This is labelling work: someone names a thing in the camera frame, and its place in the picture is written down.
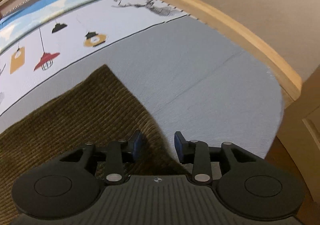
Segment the cabinet door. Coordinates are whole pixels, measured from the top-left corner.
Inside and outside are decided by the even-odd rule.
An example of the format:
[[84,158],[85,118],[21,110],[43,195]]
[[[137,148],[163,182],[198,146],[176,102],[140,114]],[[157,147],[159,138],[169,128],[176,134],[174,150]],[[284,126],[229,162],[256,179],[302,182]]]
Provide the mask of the cabinet door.
[[286,108],[277,136],[320,203],[320,67],[303,84],[300,98]]

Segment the brown blanket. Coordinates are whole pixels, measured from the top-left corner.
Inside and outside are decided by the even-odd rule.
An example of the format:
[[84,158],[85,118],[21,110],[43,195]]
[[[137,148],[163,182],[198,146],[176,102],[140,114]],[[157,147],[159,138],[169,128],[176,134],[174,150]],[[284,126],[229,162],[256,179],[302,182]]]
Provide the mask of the brown blanket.
[[102,146],[128,139],[136,129],[147,148],[137,163],[126,165],[127,175],[186,173],[167,154],[147,110],[105,65],[8,128],[0,135],[0,224],[17,215],[11,188],[19,175],[87,141]]

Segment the brown corduroy fabric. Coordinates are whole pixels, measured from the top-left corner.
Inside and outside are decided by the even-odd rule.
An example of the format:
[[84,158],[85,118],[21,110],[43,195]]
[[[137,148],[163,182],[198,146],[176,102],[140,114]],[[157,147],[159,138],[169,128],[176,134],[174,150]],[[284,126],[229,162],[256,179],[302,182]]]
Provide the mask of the brown corduroy fabric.
[[0,135],[0,224],[17,215],[11,188],[19,175],[87,141],[103,146],[136,129],[147,143],[139,161],[126,165],[127,175],[187,173],[167,154],[150,114],[106,65],[8,128]]

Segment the light blue folded fabric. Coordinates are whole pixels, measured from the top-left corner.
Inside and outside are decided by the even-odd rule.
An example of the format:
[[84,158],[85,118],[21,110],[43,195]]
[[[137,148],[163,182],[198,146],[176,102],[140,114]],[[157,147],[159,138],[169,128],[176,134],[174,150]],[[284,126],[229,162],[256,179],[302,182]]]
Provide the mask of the light blue folded fabric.
[[92,1],[95,0],[58,0],[9,23],[0,30],[0,54],[42,24]]

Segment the wooden floor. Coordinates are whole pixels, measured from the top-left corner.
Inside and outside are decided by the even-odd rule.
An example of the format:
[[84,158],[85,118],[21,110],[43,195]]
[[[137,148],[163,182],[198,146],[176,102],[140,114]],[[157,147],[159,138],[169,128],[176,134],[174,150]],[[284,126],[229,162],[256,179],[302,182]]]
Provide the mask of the wooden floor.
[[[303,181],[303,178],[291,159],[290,155],[276,137],[265,160],[283,170],[286,170]],[[306,196],[298,212],[298,219],[305,225],[320,225],[320,205],[312,200],[311,194],[305,185]]]

